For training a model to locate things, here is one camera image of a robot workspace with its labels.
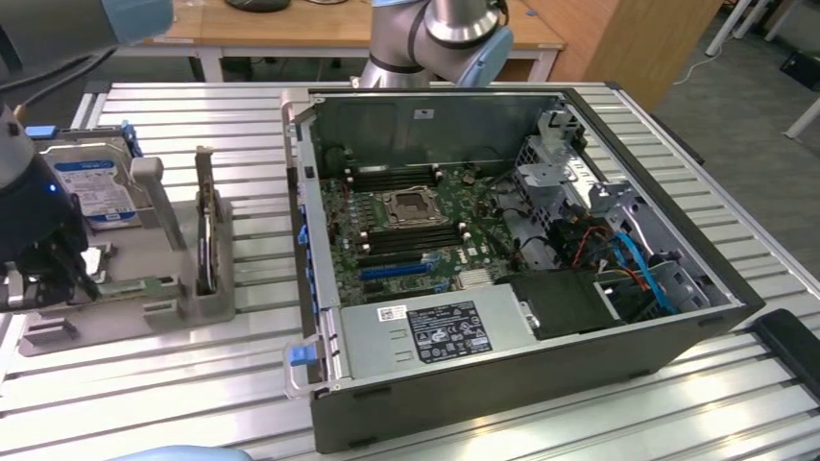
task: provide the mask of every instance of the gray drive holder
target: gray drive holder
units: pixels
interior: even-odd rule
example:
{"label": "gray drive holder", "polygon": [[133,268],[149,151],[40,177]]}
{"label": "gray drive holder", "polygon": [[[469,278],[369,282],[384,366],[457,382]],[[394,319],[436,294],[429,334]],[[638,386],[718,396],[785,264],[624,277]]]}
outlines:
{"label": "gray drive holder", "polygon": [[150,207],[140,227],[89,234],[82,255],[101,297],[26,314],[25,356],[225,322],[233,305],[232,208],[213,187],[210,151],[197,149],[196,200],[172,204],[157,158],[134,158],[130,178]]}

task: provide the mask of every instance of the circuit board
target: circuit board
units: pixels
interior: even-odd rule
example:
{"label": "circuit board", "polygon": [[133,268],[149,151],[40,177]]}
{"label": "circuit board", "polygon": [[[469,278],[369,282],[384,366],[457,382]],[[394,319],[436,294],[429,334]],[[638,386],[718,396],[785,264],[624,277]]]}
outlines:
{"label": "circuit board", "polygon": [[[464,271],[484,269],[492,280],[517,272],[512,261],[512,236],[500,213],[493,212],[490,206],[492,178],[473,177],[468,167],[442,167],[437,171],[441,173],[434,185],[398,190],[357,192],[341,180],[322,181],[321,195],[342,306],[454,290],[454,280]],[[402,223],[397,224],[401,200],[406,202],[402,209],[410,212],[401,216]],[[418,215],[418,209],[424,209],[425,214]],[[457,243],[422,250],[420,262],[429,268],[425,273],[361,280],[360,259],[366,256],[361,246],[362,232],[374,235],[398,226],[429,229],[424,228],[424,219],[444,227],[460,227]]]}

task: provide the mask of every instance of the blue hard drive label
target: blue hard drive label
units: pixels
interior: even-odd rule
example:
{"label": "blue hard drive label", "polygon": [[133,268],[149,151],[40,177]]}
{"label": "blue hard drive label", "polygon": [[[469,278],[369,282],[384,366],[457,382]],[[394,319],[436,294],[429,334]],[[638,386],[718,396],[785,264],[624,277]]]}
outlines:
{"label": "blue hard drive label", "polygon": [[408,310],[406,315],[418,360],[424,363],[492,351],[472,301]]}
{"label": "blue hard drive label", "polygon": [[61,162],[53,170],[70,194],[80,198],[81,214],[97,229],[120,227],[137,210],[110,160]]}

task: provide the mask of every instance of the slotted metal table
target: slotted metal table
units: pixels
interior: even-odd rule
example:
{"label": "slotted metal table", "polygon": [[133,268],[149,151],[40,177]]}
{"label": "slotted metal table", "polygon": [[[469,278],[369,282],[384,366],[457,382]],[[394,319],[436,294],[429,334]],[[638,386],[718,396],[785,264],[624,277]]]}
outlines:
{"label": "slotted metal table", "polygon": [[[136,125],[145,154],[165,163],[172,200],[192,198],[196,146],[216,149],[218,189],[236,207],[240,315],[225,324],[32,358],[16,352],[21,318],[0,318],[0,456],[92,460],[180,444],[298,461],[809,459],[820,452],[818,402],[740,326],[653,376],[366,449],[317,454],[308,402],[282,392],[281,348],[301,337],[284,85],[300,84],[120,84],[84,95],[74,128]],[[766,299],[765,311],[789,309],[816,334],[816,279],[626,94],[600,84],[573,86]],[[588,152],[616,179],[592,139]]]}

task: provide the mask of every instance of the green circuit board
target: green circuit board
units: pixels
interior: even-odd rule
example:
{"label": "green circuit board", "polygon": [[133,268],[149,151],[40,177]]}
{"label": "green circuit board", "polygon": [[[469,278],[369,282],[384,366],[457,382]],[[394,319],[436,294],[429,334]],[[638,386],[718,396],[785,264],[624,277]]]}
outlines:
{"label": "green circuit board", "polygon": [[358,258],[366,255],[361,252],[360,234],[362,231],[396,229],[384,204],[390,191],[354,192],[340,180],[322,181],[333,270],[342,306],[450,291],[456,289],[453,281],[462,271],[485,269],[492,279],[517,271],[510,269],[512,236],[504,219],[492,212],[493,194],[488,185],[492,178],[477,178],[474,183],[465,185],[466,167],[445,167],[440,171],[442,176],[434,186],[414,186],[398,192],[406,190],[429,195],[438,209],[436,219],[445,219],[450,226],[465,223],[470,236],[457,245],[422,250],[421,261],[430,265],[426,274],[372,281],[360,279]]}

